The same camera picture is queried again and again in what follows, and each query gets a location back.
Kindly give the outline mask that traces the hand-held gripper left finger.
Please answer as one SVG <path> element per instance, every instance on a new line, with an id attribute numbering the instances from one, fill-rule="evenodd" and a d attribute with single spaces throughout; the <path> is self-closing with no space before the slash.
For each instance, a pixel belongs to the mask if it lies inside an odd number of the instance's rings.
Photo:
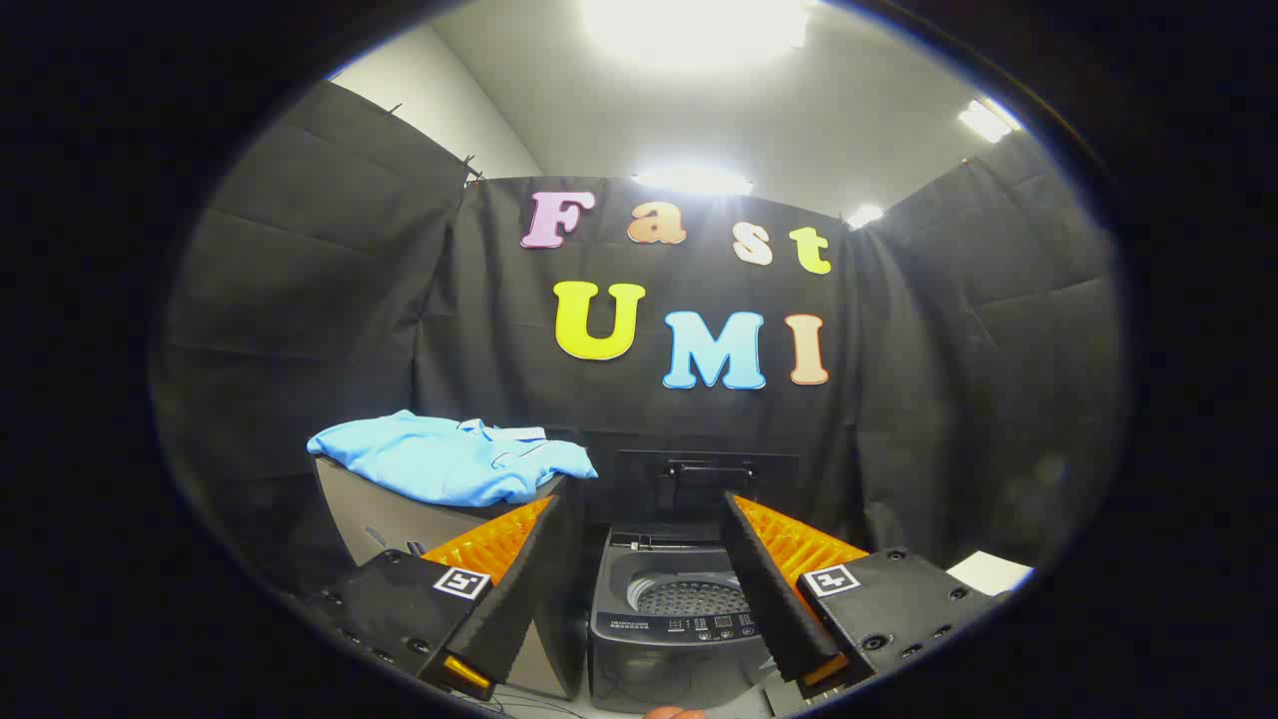
<path id="1" fill-rule="evenodd" d="M 581 674 L 570 590 L 581 501 L 560 481 L 433 550 L 387 547 L 302 596 L 307 619 L 389 672 L 487 701 L 511 681 L 530 631 L 539 668 L 574 688 Z"/>

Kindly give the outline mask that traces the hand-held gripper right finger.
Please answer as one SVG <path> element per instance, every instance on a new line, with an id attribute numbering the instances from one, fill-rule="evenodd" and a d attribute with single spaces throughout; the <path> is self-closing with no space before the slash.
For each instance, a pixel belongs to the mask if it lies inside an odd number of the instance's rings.
<path id="1" fill-rule="evenodd" d="M 999 607 L 918 552 L 861 550 L 732 492 L 721 540 L 780 676 L 805 697 L 919 663 Z"/>

